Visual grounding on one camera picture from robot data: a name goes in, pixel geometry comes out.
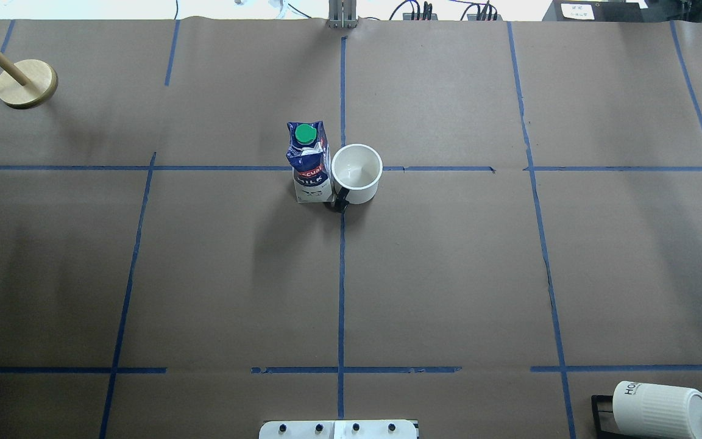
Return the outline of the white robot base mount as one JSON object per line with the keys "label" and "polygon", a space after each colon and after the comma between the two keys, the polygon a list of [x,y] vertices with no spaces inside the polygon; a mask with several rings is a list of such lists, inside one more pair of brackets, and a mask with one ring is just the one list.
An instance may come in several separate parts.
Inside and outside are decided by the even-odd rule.
{"label": "white robot base mount", "polygon": [[408,419],[325,419],[265,422],[259,438],[420,438],[417,421]]}

